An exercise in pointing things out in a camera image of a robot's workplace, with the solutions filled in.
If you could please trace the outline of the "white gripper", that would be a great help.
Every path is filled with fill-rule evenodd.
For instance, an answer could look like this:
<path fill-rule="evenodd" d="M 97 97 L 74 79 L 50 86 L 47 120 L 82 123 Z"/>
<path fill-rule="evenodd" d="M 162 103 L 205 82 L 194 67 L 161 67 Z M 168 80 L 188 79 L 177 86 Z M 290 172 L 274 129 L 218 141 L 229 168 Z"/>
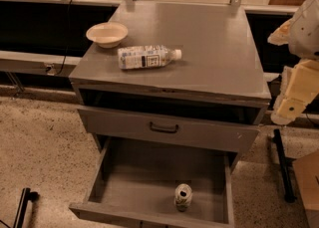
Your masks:
<path fill-rule="evenodd" d="M 292 20 L 289 19 L 272 32 L 267 42 L 282 46 L 292 42 Z M 271 121 L 278 125 L 288 125 L 295 121 L 319 95 L 319 62 L 314 60 L 300 60 L 293 68 L 285 67 L 287 77 L 284 97 L 278 97 L 273 106 Z"/>

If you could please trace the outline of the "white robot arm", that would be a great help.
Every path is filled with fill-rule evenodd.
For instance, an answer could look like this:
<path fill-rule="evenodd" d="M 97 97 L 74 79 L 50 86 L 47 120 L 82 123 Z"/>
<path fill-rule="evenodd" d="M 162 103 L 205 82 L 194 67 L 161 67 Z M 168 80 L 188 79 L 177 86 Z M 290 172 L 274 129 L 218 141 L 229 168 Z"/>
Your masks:
<path fill-rule="evenodd" d="M 287 44 L 300 61 L 285 66 L 281 74 L 280 94 L 271 120 L 287 125 L 295 121 L 319 94 L 319 0 L 305 0 L 293 17 L 267 39 L 273 45 Z"/>

